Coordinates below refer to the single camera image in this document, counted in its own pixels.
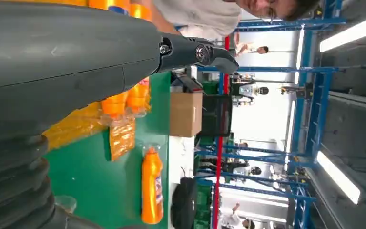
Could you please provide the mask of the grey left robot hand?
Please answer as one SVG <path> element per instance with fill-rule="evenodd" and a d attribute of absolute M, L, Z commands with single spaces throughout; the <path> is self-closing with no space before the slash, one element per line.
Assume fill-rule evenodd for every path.
<path fill-rule="evenodd" d="M 38 135 L 76 109 L 188 65 L 233 73 L 202 38 L 108 10 L 0 1 L 0 140 Z"/>

